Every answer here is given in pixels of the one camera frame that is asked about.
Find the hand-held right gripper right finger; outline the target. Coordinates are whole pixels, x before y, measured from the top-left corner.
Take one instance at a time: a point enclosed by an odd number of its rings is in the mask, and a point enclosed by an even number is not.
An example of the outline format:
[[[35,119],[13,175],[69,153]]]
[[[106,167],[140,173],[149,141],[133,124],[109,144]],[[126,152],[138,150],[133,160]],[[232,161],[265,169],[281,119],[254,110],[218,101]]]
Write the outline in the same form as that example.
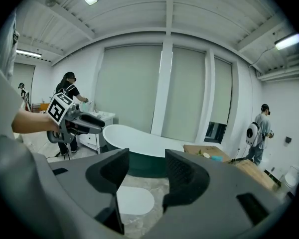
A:
[[[207,190],[210,176],[205,168],[170,149],[165,150],[165,162],[169,193],[163,198],[163,212],[170,207],[190,205]]]

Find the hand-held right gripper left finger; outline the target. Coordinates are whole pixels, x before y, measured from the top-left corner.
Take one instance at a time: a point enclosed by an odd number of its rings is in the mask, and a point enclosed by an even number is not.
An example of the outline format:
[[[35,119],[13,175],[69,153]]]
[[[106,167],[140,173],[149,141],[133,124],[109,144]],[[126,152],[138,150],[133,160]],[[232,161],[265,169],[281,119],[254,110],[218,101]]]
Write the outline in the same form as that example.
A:
[[[123,235],[117,191],[129,170],[129,149],[116,149],[104,159],[87,168],[85,177],[97,191],[96,207],[98,213],[94,219]]]

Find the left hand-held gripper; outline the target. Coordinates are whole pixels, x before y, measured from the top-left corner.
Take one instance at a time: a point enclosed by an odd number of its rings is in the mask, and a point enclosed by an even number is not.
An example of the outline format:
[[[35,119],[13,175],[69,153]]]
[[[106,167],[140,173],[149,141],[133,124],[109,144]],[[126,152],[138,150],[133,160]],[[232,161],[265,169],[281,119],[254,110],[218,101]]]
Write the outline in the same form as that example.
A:
[[[105,122],[80,111],[79,105],[63,93],[53,96],[46,113],[58,125],[58,132],[48,131],[51,143],[71,143],[81,134],[99,134]]]

